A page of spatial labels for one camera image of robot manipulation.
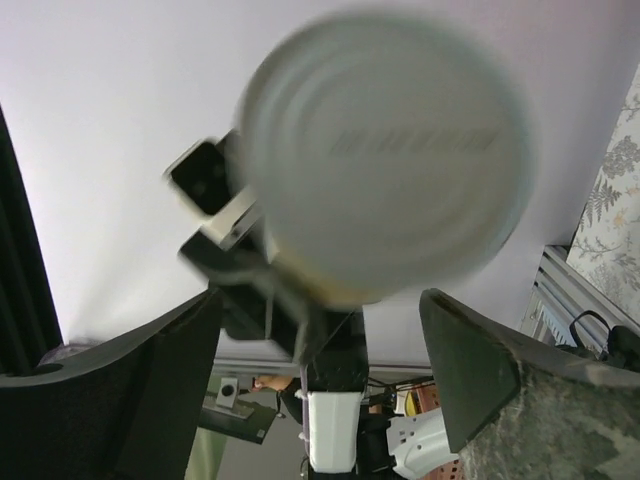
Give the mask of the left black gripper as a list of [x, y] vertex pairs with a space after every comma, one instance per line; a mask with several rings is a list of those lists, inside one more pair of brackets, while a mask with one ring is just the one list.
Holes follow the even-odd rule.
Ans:
[[236, 340], [269, 340], [306, 369], [310, 390], [364, 390], [368, 355], [360, 309], [332, 309], [268, 264], [251, 239], [224, 250], [195, 234], [179, 254], [219, 291]]

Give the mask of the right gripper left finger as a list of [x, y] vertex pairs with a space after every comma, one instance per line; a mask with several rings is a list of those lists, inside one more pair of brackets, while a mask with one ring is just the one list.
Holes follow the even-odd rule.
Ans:
[[2, 478], [183, 478], [220, 328], [221, 300], [205, 291], [34, 375], [2, 376]]

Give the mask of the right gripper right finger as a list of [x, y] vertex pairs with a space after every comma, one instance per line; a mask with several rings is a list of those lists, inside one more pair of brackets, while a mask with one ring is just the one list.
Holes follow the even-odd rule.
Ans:
[[469, 479], [636, 479], [639, 375], [546, 345], [437, 289], [419, 313]]

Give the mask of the short yellow silver-top can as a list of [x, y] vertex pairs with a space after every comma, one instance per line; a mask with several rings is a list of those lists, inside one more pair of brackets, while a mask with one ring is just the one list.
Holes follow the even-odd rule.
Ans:
[[492, 52], [450, 22], [359, 8], [285, 37], [236, 115], [235, 183], [275, 262], [332, 306], [487, 265], [536, 181], [530, 123]]

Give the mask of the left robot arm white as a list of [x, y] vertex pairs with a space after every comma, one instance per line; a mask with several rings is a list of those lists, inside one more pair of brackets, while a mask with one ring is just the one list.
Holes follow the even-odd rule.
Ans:
[[457, 460], [443, 414], [370, 414], [366, 297], [269, 263], [250, 242], [225, 250], [197, 232], [180, 255], [222, 297], [223, 327], [238, 341], [269, 340], [297, 364], [302, 439], [316, 478], [420, 479]]

